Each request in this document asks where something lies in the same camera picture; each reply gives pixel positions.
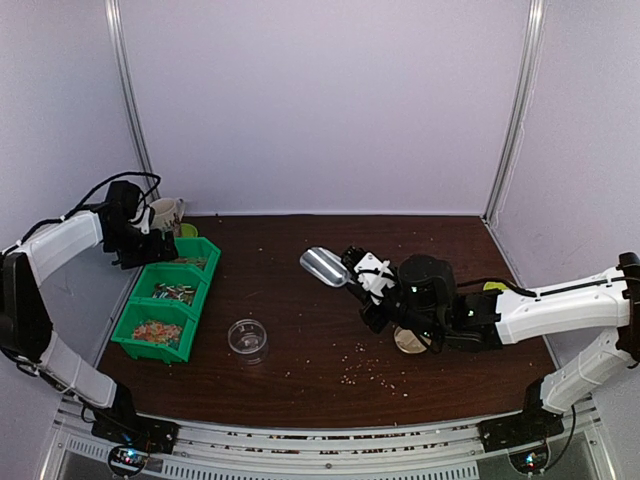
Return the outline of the green bin compartment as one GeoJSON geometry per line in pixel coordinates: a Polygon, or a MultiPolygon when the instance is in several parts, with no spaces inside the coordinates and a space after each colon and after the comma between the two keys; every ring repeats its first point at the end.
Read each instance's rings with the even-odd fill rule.
{"type": "Polygon", "coordinates": [[[202,313],[210,282],[191,266],[147,266],[137,280],[130,299],[154,305],[177,306],[190,314],[202,313]]]}
{"type": "MultiPolygon", "coordinates": [[[[204,271],[197,269],[204,278],[211,279],[216,270],[218,261],[221,257],[221,250],[211,241],[204,237],[197,238],[177,238],[175,244],[179,253],[179,257],[207,257],[208,263],[204,271]]],[[[179,265],[173,261],[165,262],[165,265],[172,267],[193,267],[188,265],[179,265]]]]}

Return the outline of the star candies pile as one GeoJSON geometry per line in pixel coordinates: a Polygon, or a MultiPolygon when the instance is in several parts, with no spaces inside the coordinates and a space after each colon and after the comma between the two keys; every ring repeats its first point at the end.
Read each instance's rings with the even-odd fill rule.
{"type": "Polygon", "coordinates": [[[180,325],[148,320],[134,328],[132,339],[178,349],[182,333],[183,327],[180,325]]]}

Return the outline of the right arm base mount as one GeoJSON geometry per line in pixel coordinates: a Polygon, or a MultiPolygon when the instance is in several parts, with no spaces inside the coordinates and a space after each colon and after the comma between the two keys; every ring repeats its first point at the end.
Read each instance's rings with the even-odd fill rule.
{"type": "Polygon", "coordinates": [[[538,442],[564,432],[559,415],[513,415],[484,420],[478,424],[480,440],[485,452],[511,449],[538,442]]]}

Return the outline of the metal scoop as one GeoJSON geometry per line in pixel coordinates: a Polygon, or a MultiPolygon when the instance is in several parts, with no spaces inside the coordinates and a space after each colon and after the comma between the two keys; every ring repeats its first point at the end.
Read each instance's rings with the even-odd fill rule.
{"type": "Polygon", "coordinates": [[[330,250],[314,246],[307,249],[300,257],[301,267],[331,288],[346,286],[351,276],[341,259],[330,250]]]}

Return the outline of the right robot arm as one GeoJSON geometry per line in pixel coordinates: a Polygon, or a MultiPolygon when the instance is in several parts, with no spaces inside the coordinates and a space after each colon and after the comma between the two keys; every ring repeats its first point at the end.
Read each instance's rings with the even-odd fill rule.
{"type": "Polygon", "coordinates": [[[527,290],[502,288],[464,293],[451,265],[414,254],[399,266],[362,248],[340,256],[350,292],[375,333],[389,323],[410,331],[419,345],[439,351],[497,350],[553,333],[601,328],[600,336],[566,366],[531,384],[523,412],[513,419],[519,440],[535,440],[551,417],[567,411],[611,376],[639,362],[639,257],[623,253],[616,266],[591,277],[527,290]]]}

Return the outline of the left aluminium corner post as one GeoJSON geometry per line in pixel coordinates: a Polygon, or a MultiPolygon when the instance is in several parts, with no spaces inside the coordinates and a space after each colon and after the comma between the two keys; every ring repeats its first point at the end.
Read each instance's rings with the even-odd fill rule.
{"type": "Polygon", "coordinates": [[[117,0],[106,0],[105,13],[107,27],[113,47],[120,87],[124,102],[125,117],[133,143],[134,155],[140,172],[153,174],[153,167],[148,153],[143,126],[136,102],[134,85],[126,48],[121,6],[117,0]]]}

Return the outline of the green bowl right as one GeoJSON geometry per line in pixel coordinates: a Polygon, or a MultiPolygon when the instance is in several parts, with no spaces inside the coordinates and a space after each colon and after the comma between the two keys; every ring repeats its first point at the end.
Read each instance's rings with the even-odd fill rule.
{"type": "Polygon", "coordinates": [[[502,282],[488,281],[483,285],[483,290],[484,291],[490,291],[490,290],[505,291],[505,290],[508,290],[508,287],[502,282]]]}

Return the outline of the yellow candies pile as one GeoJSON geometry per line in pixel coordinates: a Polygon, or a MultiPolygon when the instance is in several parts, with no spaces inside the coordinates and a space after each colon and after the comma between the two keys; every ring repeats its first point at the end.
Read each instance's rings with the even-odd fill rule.
{"type": "Polygon", "coordinates": [[[178,257],[173,260],[173,263],[179,265],[188,265],[196,267],[202,271],[206,269],[208,258],[207,257],[178,257]]]}

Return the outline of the clear plastic jar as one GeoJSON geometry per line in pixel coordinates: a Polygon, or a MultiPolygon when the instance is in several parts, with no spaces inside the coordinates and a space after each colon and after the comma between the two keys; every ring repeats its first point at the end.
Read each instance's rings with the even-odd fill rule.
{"type": "Polygon", "coordinates": [[[227,332],[227,342],[244,365],[262,363],[269,352],[267,331],[262,323],[254,319],[241,319],[233,323],[227,332]]]}

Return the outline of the gold jar lid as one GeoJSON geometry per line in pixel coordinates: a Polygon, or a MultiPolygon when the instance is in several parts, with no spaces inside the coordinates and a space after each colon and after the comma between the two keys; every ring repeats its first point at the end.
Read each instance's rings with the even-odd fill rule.
{"type": "Polygon", "coordinates": [[[417,336],[409,329],[397,326],[393,333],[393,339],[396,347],[403,353],[408,355],[418,355],[429,350],[431,345],[430,339],[417,336]]]}

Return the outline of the green bowl behind bins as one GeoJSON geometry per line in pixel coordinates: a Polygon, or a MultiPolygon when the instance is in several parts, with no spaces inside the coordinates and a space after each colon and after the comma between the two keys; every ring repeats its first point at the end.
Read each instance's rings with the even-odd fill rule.
{"type": "Polygon", "coordinates": [[[189,223],[181,224],[180,233],[182,238],[197,238],[199,236],[198,229],[189,223]]]}

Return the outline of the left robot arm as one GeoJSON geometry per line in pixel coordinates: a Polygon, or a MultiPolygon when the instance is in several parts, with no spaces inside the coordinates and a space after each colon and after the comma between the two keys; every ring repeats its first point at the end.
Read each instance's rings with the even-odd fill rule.
{"type": "Polygon", "coordinates": [[[143,436],[144,424],[129,389],[64,342],[40,292],[53,273],[99,244],[117,254],[123,270],[178,257],[172,233],[141,230],[120,214],[85,210],[54,222],[1,255],[1,350],[29,374],[75,394],[121,443],[133,444],[143,436]]]}

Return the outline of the aluminium corner post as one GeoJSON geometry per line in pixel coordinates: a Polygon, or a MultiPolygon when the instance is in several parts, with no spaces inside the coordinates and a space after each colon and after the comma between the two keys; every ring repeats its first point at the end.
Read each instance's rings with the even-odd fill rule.
{"type": "Polygon", "coordinates": [[[497,223],[515,168],[516,157],[523,135],[524,120],[534,89],[536,70],[543,37],[546,1],[529,2],[528,20],[511,113],[494,178],[493,187],[484,213],[488,225],[497,223]]]}
{"type": "Polygon", "coordinates": [[[134,85],[126,48],[121,6],[117,0],[106,0],[105,13],[107,27],[113,47],[120,87],[124,102],[125,117],[133,143],[134,155],[140,172],[153,174],[153,167],[148,153],[143,126],[136,102],[134,85]]]}

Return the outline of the green bin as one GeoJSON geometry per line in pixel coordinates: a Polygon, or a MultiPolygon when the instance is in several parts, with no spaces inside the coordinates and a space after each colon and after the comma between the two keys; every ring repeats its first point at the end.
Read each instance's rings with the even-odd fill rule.
{"type": "Polygon", "coordinates": [[[187,363],[197,326],[198,318],[177,303],[130,300],[114,328],[111,341],[134,360],[187,363]]]}

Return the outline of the lollipop candies pile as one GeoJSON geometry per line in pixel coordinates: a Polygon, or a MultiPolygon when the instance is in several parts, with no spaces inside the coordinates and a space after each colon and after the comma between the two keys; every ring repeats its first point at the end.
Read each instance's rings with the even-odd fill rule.
{"type": "Polygon", "coordinates": [[[196,288],[190,285],[157,283],[154,286],[151,297],[153,299],[178,301],[191,306],[195,299],[195,294],[196,288]]]}

